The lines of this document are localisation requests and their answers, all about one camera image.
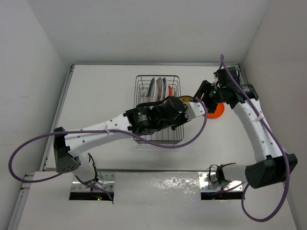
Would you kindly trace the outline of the yellow patterned plate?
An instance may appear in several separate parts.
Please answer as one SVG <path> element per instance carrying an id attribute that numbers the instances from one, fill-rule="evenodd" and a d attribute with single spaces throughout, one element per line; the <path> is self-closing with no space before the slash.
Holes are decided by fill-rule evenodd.
<path id="1" fill-rule="evenodd" d="M 184 104 L 187 104 L 189 102 L 193 102 L 194 99 L 192 96 L 189 96 L 189 95 L 183 95 L 183 96 L 180 96 L 178 97 L 179 100 L 181 100 Z"/>

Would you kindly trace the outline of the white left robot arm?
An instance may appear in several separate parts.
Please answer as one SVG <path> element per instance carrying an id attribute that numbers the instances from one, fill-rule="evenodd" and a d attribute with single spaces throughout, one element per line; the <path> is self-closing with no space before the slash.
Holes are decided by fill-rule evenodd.
<path id="1" fill-rule="evenodd" d="M 84 157 L 90 149 L 126 138 L 145 141 L 163 129 L 177 127 L 200 116 L 207 109 L 198 99 L 184 103 L 175 96 L 158 102 L 141 103 L 135 108 L 105 122 L 78 130 L 54 130 L 54 155 L 56 171 L 60 174 L 73 173 L 83 182 L 97 182 L 98 173 L 90 157 Z"/>

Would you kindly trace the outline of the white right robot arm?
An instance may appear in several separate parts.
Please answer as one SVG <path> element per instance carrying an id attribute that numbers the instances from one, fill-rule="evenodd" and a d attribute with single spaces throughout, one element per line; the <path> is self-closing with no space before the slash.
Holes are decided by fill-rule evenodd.
<path id="1" fill-rule="evenodd" d="M 214 73 L 217 86 L 204 80 L 195 97 L 202 100 L 209 113 L 214 113 L 219 103 L 230 105 L 239 117 L 255 154 L 255 164 L 229 163 L 217 168 L 217 181 L 223 183 L 240 180 L 256 189 L 286 180 L 286 163 L 290 171 L 296 167 L 295 154 L 283 157 L 276 141 L 270 135 L 270 127 L 261 111 L 259 96 L 252 84 L 241 84 L 235 67 L 219 69 Z"/>

